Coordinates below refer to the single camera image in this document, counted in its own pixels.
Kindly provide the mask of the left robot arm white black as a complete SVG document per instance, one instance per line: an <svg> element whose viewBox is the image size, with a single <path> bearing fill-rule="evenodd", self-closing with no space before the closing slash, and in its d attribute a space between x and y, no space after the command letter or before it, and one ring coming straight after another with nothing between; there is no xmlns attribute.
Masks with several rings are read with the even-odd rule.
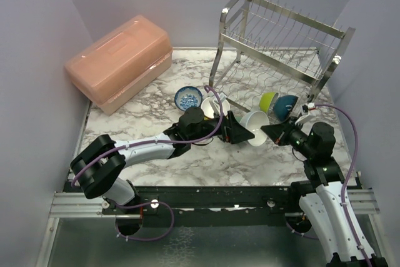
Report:
<svg viewBox="0 0 400 267"><path fill-rule="evenodd" d="M201 108L191 107L178 122L157 136L135 141L115 141L108 134L98 136L72 160L71 185L78 185L88 199L103 197L116 203L123 213L132 213L138 206L138 192L130 181L120 178L125 167L177 158L189 151L192 144L215 136L230 144L254 138L232 111L226 116L206 119Z"/></svg>

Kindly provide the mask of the dark teal beige bowl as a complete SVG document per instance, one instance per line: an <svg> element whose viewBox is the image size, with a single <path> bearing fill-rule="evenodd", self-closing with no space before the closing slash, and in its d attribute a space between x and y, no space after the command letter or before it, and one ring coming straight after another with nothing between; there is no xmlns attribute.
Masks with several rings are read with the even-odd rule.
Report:
<svg viewBox="0 0 400 267"><path fill-rule="evenodd" d="M295 95L280 96L274 103L272 111L278 121L283 122L287 120L291 112L293 111L298 97Z"/></svg>

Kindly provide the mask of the stainless steel dish rack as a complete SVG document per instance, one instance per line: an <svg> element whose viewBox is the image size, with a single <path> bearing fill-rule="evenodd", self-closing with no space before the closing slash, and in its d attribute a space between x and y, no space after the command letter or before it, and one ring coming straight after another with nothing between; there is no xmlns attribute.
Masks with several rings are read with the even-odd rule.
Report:
<svg viewBox="0 0 400 267"><path fill-rule="evenodd" d="M298 113L305 102L330 99L326 84L355 31L272 0L229 0L219 17L209 85L244 112L256 109L263 94L295 95Z"/></svg>

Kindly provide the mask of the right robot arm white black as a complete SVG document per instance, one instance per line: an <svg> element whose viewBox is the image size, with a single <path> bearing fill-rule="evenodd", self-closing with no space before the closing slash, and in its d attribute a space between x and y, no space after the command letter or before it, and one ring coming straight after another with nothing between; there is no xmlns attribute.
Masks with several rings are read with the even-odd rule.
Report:
<svg viewBox="0 0 400 267"><path fill-rule="evenodd" d="M334 128L324 122L313 124L309 134L291 118L261 130L277 145L291 146L306 159L308 181L295 182L287 204L303 211L323 248L328 266L387 266L368 243L349 200L346 181L333 157Z"/></svg>

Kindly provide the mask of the white orange bowl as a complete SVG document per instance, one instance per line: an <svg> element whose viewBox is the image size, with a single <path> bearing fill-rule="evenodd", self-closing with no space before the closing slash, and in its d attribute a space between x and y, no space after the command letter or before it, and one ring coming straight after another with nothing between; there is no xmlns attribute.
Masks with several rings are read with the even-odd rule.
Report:
<svg viewBox="0 0 400 267"><path fill-rule="evenodd" d="M208 97L203 100L201 104L201 109L203 110L204 116L208 119L213 119L214 118L214 110L213 107L211 106L211 103L214 103L215 107L217 107L217 111L219 111L219 105L216 101L216 98L213 97ZM228 111L231 109L229 102L225 99L222 102L222 111L223 114L226 116L228 114Z"/></svg>

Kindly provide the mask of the white grey bottom bowl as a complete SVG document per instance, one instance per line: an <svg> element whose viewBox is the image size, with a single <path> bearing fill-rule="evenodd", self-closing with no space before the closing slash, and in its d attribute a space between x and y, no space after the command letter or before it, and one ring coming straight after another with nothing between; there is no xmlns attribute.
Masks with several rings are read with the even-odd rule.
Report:
<svg viewBox="0 0 400 267"><path fill-rule="evenodd" d="M261 129L262 126L269 125L269 118L265 112L250 111L239 123L254 135L254 138L248 141L251 146L258 147L266 142L267 135Z"/></svg>

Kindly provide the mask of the lime green white bowl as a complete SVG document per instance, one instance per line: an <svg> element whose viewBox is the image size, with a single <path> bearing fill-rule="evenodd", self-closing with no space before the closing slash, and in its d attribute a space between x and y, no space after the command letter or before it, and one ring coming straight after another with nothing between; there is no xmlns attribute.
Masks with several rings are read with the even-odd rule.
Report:
<svg viewBox="0 0 400 267"><path fill-rule="evenodd" d="M259 101L259 108L264 113L268 113L269 110L274 106L274 103L279 97L279 93L277 92L268 92L264 93Z"/></svg>

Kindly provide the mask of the mint green brown-rimmed bowl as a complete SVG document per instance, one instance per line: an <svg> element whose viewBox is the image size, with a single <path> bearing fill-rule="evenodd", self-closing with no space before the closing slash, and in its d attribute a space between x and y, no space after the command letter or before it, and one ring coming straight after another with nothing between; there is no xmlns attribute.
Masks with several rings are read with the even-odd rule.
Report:
<svg viewBox="0 0 400 267"><path fill-rule="evenodd" d="M241 122L242 118L243 118L242 116L235 116L236 121L239 123Z"/></svg>

